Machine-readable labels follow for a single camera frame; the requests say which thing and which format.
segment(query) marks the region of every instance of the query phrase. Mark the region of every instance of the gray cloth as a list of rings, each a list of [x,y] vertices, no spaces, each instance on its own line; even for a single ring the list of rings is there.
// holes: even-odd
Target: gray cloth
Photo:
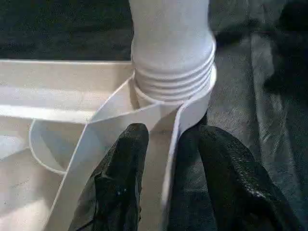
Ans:
[[[278,0],[211,1],[210,24],[219,32],[249,17],[274,21],[283,5]],[[270,43],[256,34],[218,52],[208,124],[230,132],[250,149],[308,227],[308,108],[263,91],[273,59]],[[173,199],[181,203],[172,203],[170,230],[216,230],[205,182],[197,150],[179,153]]]

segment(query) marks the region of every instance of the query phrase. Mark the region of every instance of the curved plastic edge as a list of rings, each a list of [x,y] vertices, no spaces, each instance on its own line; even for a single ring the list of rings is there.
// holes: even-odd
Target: curved plastic edge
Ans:
[[[104,111],[106,111],[106,107],[108,106],[108,104],[118,95],[121,93],[121,91],[123,90],[123,88],[125,86],[127,86],[134,77],[134,73],[124,82],[122,83],[109,97],[108,99],[100,106],[100,108],[94,113],[94,115],[92,116],[91,120],[88,122],[95,122],[95,121],[99,121],[102,119],[106,119],[112,116],[117,116],[118,112],[113,113],[113,110],[111,110],[108,112],[108,115],[101,115],[103,114]]]
[[[177,143],[181,134],[187,129],[197,124],[207,111],[208,103],[210,100],[211,92],[217,79],[217,71],[215,65],[212,67],[210,86],[207,90],[202,91],[183,104],[176,115],[171,143],[168,153],[166,172],[162,189],[162,209],[163,217],[160,230],[167,230],[168,214],[169,214],[169,201],[172,193],[173,176],[175,169],[175,158]]]
[[[53,202],[51,214],[44,230],[67,230],[69,228],[77,201],[93,170],[129,124],[144,123],[150,131],[157,126],[161,118],[168,116],[174,110],[177,110],[177,107],[165,108],[155,104],[134,112],[87,124]]]
[[[37,120],[33,120],[32,123],[31,123],[31,126],[30,126],[30,130],[29,130],[29,147],[30,147],[30,151],[34,157],[34,159],[36,159],[36,161],[42,165],[44,168],[46,168],[47,170],[51,171],[51,172],[54,172],[54,173],[57,173],[59,175],[65,175],[66,174],[66,171],[64,170],[58,170],[58,169],[55,169],[55,168],[52,168],[48,165],[46,165],[45,163],[43,163],[39,157],[36,155],[36,148],[35,148],[35,144],[34,144],[34,141],[33,141],[33,133],[35,132],[35,125],[38,123]]]
[[[140,90],[135,78],[134,78],[134,87],[135,87],[135,91],[137,93],[139,104],[142,105],[142,106],[146,106],[146,105],[149,105],[149,104],[163,104],[163,105],[166,105],[166,106],[176,106],[176,105],[180,106],[180,105],[184,104],[184,102],[185,102],[185,101],[164,102],[164,101],[153,99],[152,97],[144,94]]]

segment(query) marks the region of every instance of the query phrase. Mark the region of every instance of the white plastic tray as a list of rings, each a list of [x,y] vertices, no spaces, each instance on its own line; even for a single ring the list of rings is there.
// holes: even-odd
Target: white plastic tray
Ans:
[[[0,230],[66,231],[92,171],[133,122],[150,131],[139,230],[164,229],[177,140],[204,115],[215,80],[214,68],[208,90],[181,107],[140,108],[129,62],[0,61]]]

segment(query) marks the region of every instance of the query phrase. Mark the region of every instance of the white plastic container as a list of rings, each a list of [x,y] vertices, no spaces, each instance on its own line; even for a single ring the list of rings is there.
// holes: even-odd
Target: white plastic container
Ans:
[[[165,230],[180,135],[216,81],[208,1],[130,0],[131,62],[0,61],[0,230],[67,231],[93,170],[131,123],[150,142],[141,231]]]

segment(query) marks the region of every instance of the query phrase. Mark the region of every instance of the white plastic tube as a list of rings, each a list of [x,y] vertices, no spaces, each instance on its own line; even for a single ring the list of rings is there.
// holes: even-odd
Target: white plastic tube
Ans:
[[[208,0],[129,2],[139,97],[183,102],[208,87],[215,53]]]

